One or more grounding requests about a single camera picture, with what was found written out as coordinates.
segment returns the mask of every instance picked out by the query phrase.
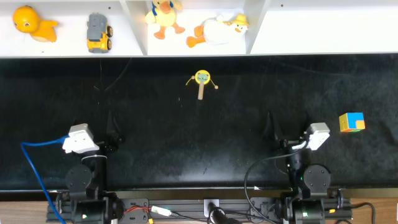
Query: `blue vest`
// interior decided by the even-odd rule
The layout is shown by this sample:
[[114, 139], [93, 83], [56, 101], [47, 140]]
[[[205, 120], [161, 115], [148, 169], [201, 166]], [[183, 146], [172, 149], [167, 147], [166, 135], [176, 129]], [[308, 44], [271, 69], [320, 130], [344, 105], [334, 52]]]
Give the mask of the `blue vest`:
[[[170, 7], [171, 8], [174, 8], [174, 4], [170, 1]], [[156, 13], [156, 6], [155, 6], [155, 4], [154, 4], [154, 2], [152, 2], [152, 13], [155, 15], [155, 16], [157, 16], [157, 13]]]

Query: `black wheel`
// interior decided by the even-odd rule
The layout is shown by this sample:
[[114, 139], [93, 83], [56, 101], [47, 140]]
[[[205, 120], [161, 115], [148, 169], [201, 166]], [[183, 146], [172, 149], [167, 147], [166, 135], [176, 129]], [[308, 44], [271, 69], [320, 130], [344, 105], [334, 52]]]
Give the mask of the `black wheel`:
[[108, 27], [106, 28], [106, 30], [108, 31], [108, 37], [112, 37], [112, 36], [113, 36], [113, 29], [112, 29], [112, 27], [111, 27], [111, 26], [108, 26]]
[[106, 47], [108, 48], [108, 50], [112, 49], [112, 42], [111, 40], [108, 39], [107, 43], [106, 43]]

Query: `colorful cube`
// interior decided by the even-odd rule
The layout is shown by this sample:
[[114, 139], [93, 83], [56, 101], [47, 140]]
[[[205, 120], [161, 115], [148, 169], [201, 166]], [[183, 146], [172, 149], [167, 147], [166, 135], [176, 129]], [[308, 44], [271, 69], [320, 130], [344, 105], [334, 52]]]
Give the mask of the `colorful cube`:
[[358, 132], [365, 129], [363, 113], [345, 113], [338, 119], [341, 132]]

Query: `blue cube face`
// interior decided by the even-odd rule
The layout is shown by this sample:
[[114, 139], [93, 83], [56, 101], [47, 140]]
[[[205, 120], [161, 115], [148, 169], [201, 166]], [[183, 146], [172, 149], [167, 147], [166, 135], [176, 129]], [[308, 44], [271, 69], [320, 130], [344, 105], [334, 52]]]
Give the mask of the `blue cube face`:
[[356, 121], [363, 121], [363, 113], [347, 113], [348, 127], [356, 129]]

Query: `orange duck beak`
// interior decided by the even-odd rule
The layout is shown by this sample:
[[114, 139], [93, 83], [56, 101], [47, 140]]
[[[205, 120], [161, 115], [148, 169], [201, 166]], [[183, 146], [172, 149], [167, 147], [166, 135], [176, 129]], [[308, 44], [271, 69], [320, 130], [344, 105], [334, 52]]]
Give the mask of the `orange duck beak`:
[[172, 10], [172, 8], [170, 7], [170, 2], [165, 1], [162, 4], [160, 4], [160, 10], [162, 10], [164, 14], [169, 14], [170, 11]]

